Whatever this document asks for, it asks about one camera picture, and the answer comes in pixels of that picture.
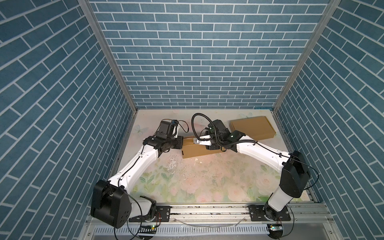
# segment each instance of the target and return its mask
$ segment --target black mounting plate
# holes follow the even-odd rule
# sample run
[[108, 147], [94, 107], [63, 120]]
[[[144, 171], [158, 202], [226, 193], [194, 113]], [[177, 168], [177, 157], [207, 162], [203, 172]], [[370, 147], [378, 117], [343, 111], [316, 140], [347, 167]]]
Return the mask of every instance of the black mounting plate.
[[[169, 222], [170, 206], [156, 206], [156, 211], [160, 213], [162, 222]], [[129, 219], [129, 222], [141, 222], [141, 217], [132, 217]]]
[[[251, 216], [252, 222], [270, 221], [270, 219], [265, 217], [263, 207], [264, 207], [264, 204], [252, 204], [248, 206], [249, 215]], [[284, 206], [284, 208], [282, 209], [280, 214], [280, 220], [281, 221], [291, 220], [287, 206]]]
[[169, 222], [170, 206], [156, 206], [156, 211], [160, 213], [162, 222]]

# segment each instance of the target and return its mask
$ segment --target brick wall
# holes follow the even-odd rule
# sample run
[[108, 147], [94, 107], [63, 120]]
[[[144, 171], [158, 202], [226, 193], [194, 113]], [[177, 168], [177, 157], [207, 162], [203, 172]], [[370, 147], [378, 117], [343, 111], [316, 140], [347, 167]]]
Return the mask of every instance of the brick wall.
[[383, 12], [342, 0], [278, 110], [344, 239], [383, 239]]
[[91, 0], [139, 108], [271, 108], [328, 0]]
[[0, 239], [74, 239], [132, 111], [77, 0], [0, 1]]

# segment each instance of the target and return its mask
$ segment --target metal slot panel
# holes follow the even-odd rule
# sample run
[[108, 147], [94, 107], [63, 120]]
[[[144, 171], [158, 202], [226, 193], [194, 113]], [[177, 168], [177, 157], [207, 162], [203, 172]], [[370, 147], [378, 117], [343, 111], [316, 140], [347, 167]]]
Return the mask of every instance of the metal slot panel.
[[[131, 232], [136, 233], [138, 226], [130, 227]], [[153, 234], [139, 233], [141, 236], [152, 236]], [[94, 236], [111, 235], [113, 227], [111, 226], [96, 226]], [[242, 224], [239, 226], [230, 227], [193, 227], [184, 224], [176, 225], [161, 225], [157, 228], [157, 237], [172, 237], [172, 236], [197, 236], [197, 235], [254, 235], [254, 234], [269, 234], [266, 224]], [[131, 235], [126, 226], [116, 229], [116, 235]]]

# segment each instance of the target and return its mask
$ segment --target floral tabletop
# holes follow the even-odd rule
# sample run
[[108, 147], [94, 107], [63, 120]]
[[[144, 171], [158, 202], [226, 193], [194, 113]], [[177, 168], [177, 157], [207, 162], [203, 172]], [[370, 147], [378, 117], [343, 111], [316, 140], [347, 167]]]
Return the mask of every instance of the floral tabletop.
[[[129, 149], [140, 148], [142, 140], [156, 131], [161, 119], [185, 120], [190, 127], [190, 118], [196, 112], [196, 110], [139, 110], [120, 168], [128, 163], [135, 152]], [[267, 116], [277, 133], [274, 138], [260, 142], [286, 151], [284, 141], [269, 110], [200, 109], [199, 112], [212, 120], [221, 119], [226, 126], [232, 119]], [[200, 132], [206, 125], [206, 120], [195, 119], [196, 131]], [[181, 135], [192, 136], [193, 133], [181, 133]], [[171, 149], [146, 169], [131, 194], [133, 197], [145, 195], [163, 203], [265, 202], [279, 182], [280, 175], [275, 170], [244, 154], [226, 151], [183, 159], [181, 150]], [[306, 192], [300, 198], [293, 199], [293, 201], [302, 200], [309, 200]]]

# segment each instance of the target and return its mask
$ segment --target flat cardboard box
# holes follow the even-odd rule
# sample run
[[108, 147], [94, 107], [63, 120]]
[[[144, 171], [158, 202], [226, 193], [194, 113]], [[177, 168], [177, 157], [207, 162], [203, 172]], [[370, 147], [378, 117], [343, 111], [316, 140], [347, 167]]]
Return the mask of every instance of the flat cardboard box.
[[229, 127], [231, 132], [243, 132], [256, 141], [273, 138], [276, 134], [266, 116], [232, 120]]
[[[256, 141], [273, 138], [276, 134], [266, 116], [232, 120], [229, 125], [231, 132], [238, 130]], [[207, 150], [205, 145], [194, 144], [193, 138], [194, 137], [184, 138], [183, 148], [181, 149], [183, 158], [198, 157], [221, 152], [220, 149]]]
[[214, 154], [221, 152], [220, 149], [218, 150], [207, 150], [205, 148], [205, 145], [199, 145], [193, 143], [194, 137], [185, 137], [183, 140], [183, 148], [181, 149], [183, 153], [183, 158], [189, 158], [189, 157], [198, 157], [208, 154]]

